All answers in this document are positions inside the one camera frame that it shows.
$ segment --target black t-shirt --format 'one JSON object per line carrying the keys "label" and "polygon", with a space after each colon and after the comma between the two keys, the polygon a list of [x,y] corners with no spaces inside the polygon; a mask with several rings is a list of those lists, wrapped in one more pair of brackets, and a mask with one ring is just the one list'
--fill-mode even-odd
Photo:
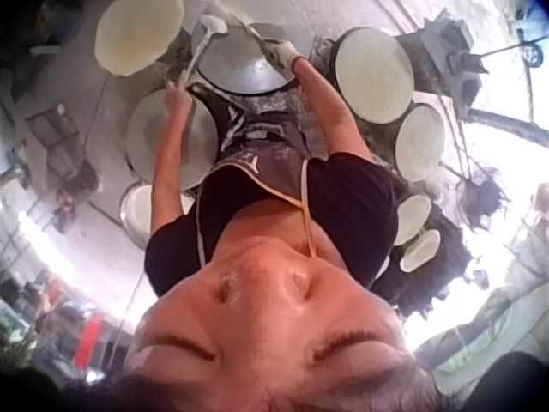
{"label": "black t-shirt", "polygon": [[[307,179],[312,219],[330,237],[353,278],[368,288],[393,247],[398,228],[389,173],[353,154],[338,153],[327,161],[311,160]],[[236,213],[271,197],[275,195],[236,167],[223,167],[210,175],[200,202],[206,260]],[[200,269],[196,238],[194,206],[151,238],[145,271],[157,295]]]}

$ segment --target car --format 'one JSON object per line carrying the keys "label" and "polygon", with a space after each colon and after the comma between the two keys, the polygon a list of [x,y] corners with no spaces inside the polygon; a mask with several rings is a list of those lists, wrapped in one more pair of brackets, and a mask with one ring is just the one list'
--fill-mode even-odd
{"label": "car", "polygon": [[[519,2],[515,12],[515,20],[511,26],[516,30],[522,42],[529,42],[549,35],[549,16],[534,0]],[[538,69],[548,58],[549,39],[522,47],[522,58],[530,69]]]}

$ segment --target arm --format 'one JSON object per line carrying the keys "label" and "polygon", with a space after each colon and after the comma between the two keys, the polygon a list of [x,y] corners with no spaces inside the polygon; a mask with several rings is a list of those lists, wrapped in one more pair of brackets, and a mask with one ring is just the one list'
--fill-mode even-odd
{"label": "arm", "polygon": [[166,88],[166,108],[171,116],[154,163],[151,234],[184,214],[179,167],[183,131],[190,116],[192,98],[180,86],[170,83]]}
{"label": "arm", "polygon": [[373,161],[351,110],[332,85],[305,58],[293,61],[293,73],[317,115],[326,136],[329,155],[347,152]]}

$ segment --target hand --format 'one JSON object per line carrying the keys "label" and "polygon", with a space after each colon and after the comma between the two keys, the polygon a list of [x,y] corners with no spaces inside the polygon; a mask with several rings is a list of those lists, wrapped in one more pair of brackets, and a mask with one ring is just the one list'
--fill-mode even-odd
{"label": "hand", "polygon": [[292,64],[301,57],[293,44],[289,41],[266,40],[263,53],[271,65],[286,79],[293,78]]}
{"label": "hand", "polygon": [[192,108],[192,97],[185,90],[183,82],[178,82],[178,84],[168,82],[164,103],[172,116],[187,115]]}

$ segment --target concrete floor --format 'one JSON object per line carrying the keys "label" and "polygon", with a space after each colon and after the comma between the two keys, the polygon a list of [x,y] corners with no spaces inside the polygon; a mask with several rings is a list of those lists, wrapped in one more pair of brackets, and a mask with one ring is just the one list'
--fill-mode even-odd
{"label": "concrete floor", "polygon": [[[125,134],[138,102],[162,84],[166,66],[154,64],[133,76],[121,77],[111,76],[97,65],[95,29],[110,2],[87,2],[79,35],[61,50],[32,89],[17,102],[20,117],[17,133],[19,138],[29,141],[33,164],[38,169],[34,175],[41,176],[40,171],[45,170],[45,154],[23,119],[58,103],[63,103],[74,119],[87,157],[100,176],[100,189],[89,199],[93,207],[83,205],[78,209],[78,220],[67,235],[62,236],[53,229],[46,234],[73,264],[70,282],[86,299],[115,318],[121,318],[142,273],[143,259],[142,251],[130,243],[116,224],[120,198],[124,190],[138,180],[124,159]],[[467,21],[476,41],[474,52],[487,52],[516,41],[508,31],[504,15],[498,11],[505,5],[504,0],[224,0],[223,3],[242,9],[255,20],[302,21],[315,35],[331,39],[360,26],[379,28],[393,35],[410,33],[416,25],[423,27],[424,18],[432,20],[447,7],[456,18]],[[483,76],[484,87],[475,107],[527,119],[525,70],[518,51],[487,59],[486,66],[491,74]],[[458,168],[451,139],[447,141],[444,161]],[[45,189],[42,179],[33,185],[37,192]],[[18,207],[14,204],[13,208],[16,211]],[[98,209],[111,219],[105,218]],[[137,293],[136,303],[130,305],[130,324],[136,324],[154,302],[146,282],[142,282]]]}

